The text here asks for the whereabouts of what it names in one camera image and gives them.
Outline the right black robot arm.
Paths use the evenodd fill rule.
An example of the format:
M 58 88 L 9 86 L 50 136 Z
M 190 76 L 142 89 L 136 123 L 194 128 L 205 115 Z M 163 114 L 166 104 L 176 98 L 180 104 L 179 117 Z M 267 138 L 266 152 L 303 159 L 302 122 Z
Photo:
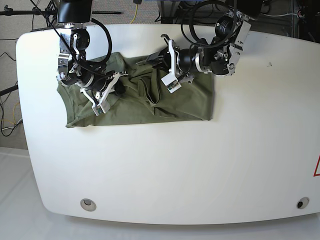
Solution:
M 92 18 L 91 0 L 61 0 L 57 10 L 57 22 L 63 24 L 59 33 L 57 80 L 64 86 L 77 85 L 95 105 L 102 103 L 108 94 L 121 95 L 125 87 L 114 70 L 105 72 L 112 54 L 112 38 L 108 29 Z M 86 49 L 91 39 L 85 23 L 98 25 L 105 33 L 107 54 L 100 61 L 87 60 Z

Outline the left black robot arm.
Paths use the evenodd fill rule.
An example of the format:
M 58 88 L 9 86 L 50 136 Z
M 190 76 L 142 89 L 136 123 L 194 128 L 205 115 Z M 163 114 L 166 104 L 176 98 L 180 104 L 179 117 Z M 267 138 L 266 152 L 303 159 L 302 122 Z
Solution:
M 214 37 L 211 42 L 197 35 L 194 22 L 199 9 L 207 6 L 226 7 L 214 24 Z M 194 4 L 181 18 L 188 21 L 191 38 L 189 48 L 182 49 L 168 35 L 161 37 L 166 48 L 149 55 L 146 63 L 155 69 L 165 71 L 162 78 L 165 86 L 183 82 L 191 83 L 195 73 L 231 76 L 243 52 L 243 45 L 251 29 L 250 20 L 256 20 L 261 13 L 261 0 L 206 0 Z

